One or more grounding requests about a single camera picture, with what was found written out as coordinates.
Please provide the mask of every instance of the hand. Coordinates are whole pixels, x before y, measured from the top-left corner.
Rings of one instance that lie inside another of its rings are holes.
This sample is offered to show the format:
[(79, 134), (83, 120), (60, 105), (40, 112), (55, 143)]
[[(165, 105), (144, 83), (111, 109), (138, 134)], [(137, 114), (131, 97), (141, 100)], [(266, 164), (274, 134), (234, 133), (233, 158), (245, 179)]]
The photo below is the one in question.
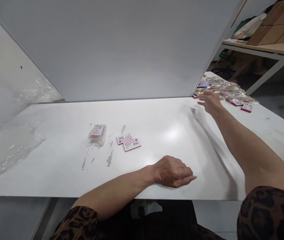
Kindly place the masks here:
[(200, 95), (199, 100), (204, 101), (198, 102), (198, 104), (204, 106), (205, 111), (211, 115), (220, 109), (224, 109), (220, 102), (219, 95), (213, 91), (205, 91)]
[(196, 179), (192, 170), (175, 157), (164, 156), (151, 167), (154, 182), (163, 186), (178, 188)]

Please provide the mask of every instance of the desk leg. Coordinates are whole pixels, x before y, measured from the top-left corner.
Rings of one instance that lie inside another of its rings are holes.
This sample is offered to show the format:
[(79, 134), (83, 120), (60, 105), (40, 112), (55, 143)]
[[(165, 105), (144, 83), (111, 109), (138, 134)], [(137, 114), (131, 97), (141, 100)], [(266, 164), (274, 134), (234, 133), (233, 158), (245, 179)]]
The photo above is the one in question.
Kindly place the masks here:
[(250, 96), (258, 87), (260, 87), (263, 83), (265, 83), (266, 80), (272, 77), (283, 66), (284, 66), (284, 56), (246, 91), (246, 95)]

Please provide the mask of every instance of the label on package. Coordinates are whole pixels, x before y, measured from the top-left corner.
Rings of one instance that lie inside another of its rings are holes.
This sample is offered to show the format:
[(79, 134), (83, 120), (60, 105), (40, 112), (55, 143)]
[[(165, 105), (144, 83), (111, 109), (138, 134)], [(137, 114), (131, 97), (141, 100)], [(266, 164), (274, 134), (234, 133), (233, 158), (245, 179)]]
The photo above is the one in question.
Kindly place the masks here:
[(141, 146), (141, 143), (139, 142), (139, 140), (137, 138), (134, 138), (132, 140), (126, 141), (124, 144), (124, 150), (127, 152), (129, 150), (138, 148)]
[(245, 103), (242, 106), (241, 110), (246, 111), (246, 112), (252, 112), (252, 104)]
[(117, 140), (117, 144), (118, 145), (121, 145), (123, 144), (124, 142), (128, 141), (128, 140), (131, 140), (132, 137), (131, 137), (131, 134), (130, 133), (127, 133), (127, 134), (124, 134), (124, 135), (121, 135), (121, 136), (118, 136), (116, 137), (116, 140)]
[(245, 102), (243, 101), (235, 101), (235, 100), (231, 100), (231, 99), (226, 99), (226, 101), (228, 101), (229, 103), (231, 103), (232, 105), (238, 107), (238, 106), (243, 106), (245, 104)]
[(104, 125), (95, 125), (91, 135), (94, 137), (101, 136), (103, 129), (104, 129)]

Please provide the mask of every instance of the clear plastic sheet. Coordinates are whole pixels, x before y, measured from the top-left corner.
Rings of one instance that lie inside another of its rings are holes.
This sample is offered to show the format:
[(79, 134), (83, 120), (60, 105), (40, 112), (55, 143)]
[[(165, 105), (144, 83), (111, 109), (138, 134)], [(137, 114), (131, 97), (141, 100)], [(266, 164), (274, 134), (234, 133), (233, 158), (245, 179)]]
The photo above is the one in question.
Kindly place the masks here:
[(37, 132), (41, 123), (16, 123), (0, 127), (0, 175), (12, 168), (46, 140)]
[(47, 79), (35, 80), (37, 87), (24, 89), (17, 96), (17, 103), (21, 105), (30, 105), (32, 103), (53, 102), (63, 99), (61, 94), (52, 86)]

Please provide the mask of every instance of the tabletop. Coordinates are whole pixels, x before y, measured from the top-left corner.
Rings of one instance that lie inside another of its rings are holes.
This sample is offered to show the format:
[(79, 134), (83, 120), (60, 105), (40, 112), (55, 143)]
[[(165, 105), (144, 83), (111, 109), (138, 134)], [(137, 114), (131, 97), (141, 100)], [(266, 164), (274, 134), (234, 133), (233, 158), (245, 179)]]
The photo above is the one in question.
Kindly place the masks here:
[(230, 45), (234, 47), (240, 47), (240, 48), (253, 49), (253, 50), (258, 50), (258, 51), (270, 52), (270, 53), (278, 53), (278, 54), (284, 55), (284, 43), (253, 46), (253, 45), (247, 45), (246, 43), (242, 43), (242, 42), (222, 41), (222, 44)]
[[(222, 104), (284, 160), (284, 119), (260, 104), (253, 106), (252, 113), (225, 101)], [(171, 155), (191, 167), (197, 179), (178, 189), (152, 185), (136, 198), (245, 198), (240, 166), (213, 118), (192, 97), (32, 105), (13, 121), (41, 122), (37, 131), (46, 140), (0, 175), (0, 196), (80, 197), (108, 180)], [(107, 125), (100, 148), (89, 143), (94, 124)], [(141, 147), (125, 152), (116, 142), (121, 133), (139, 138)]]

